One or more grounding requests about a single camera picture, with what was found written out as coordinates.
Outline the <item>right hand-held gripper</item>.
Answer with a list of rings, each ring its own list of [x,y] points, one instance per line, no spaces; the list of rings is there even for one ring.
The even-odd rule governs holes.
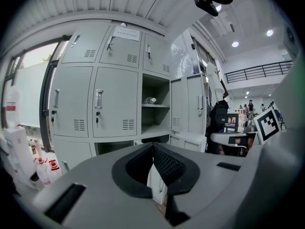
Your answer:
[[[222,146],[249,150],[253,146],[263,145],[269,138],[281,131],[277,115],[273,108],[259,114],[240,133],[213,133],[211,140]]]

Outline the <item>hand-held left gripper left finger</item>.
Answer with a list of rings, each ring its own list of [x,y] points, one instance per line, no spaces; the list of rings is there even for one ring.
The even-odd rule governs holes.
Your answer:
[[[112,166],[112,179],[125,194],[134,198],[152,198],[152,189],[147,186],[149,172],[153,165],[153,145],[143,144]]]

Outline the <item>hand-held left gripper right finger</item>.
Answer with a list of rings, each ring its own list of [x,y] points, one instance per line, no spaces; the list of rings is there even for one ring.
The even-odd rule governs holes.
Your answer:
[[[153,143],[153,164],[168,188],[165,218],[177,226],[190,217],[178,209],[174,196],[186,194],[194,187],[200,176],[198,165],[165,147],[165,144]]]

